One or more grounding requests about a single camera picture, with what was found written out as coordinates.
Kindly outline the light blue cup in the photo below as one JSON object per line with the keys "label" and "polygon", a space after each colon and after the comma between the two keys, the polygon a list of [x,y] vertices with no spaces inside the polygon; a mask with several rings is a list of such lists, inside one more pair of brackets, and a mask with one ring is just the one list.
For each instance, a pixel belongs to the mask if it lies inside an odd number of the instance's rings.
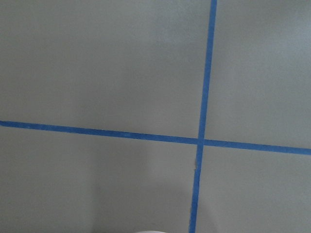
{"label": "light blue cup", "polygon": [[147,231],[139,231],[135,233],[163,233],[162,231],[153,231],[153,230],[147,230]]}

